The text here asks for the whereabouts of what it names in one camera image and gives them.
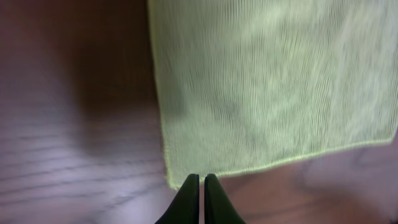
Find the green microfiber cloth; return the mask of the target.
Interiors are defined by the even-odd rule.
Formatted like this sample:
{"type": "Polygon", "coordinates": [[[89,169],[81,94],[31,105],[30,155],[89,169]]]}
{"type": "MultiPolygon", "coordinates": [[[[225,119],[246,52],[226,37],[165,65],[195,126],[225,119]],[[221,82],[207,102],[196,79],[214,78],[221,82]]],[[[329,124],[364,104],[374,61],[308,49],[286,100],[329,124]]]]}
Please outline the green microfiber cloth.
{"type": "Polygon", "coordinates": [[[148,3],[169,185],[397,132],[397,2],[148,3]]]}

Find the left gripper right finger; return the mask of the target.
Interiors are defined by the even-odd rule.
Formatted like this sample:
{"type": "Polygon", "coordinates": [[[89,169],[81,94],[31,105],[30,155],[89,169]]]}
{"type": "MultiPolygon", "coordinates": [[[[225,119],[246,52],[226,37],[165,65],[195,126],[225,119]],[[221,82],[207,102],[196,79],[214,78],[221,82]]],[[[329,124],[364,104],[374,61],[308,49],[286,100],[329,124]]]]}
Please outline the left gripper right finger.
{"type": "Polygon", "coordinates": [[[245,224],[230,202],[218,178],[208,174],[205,178],[205,224],[245,224]]]}

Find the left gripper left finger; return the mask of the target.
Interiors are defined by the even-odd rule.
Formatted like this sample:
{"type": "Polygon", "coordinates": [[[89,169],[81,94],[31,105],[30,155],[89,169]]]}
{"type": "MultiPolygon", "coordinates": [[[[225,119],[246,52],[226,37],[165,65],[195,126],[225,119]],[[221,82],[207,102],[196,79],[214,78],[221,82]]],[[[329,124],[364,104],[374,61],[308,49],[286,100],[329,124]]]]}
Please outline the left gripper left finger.
{"type": "Polygon", "coordinates": [[[199,175],[188,175],[168,209],[155,224],[198,224],[199,186],[199,175]]]}

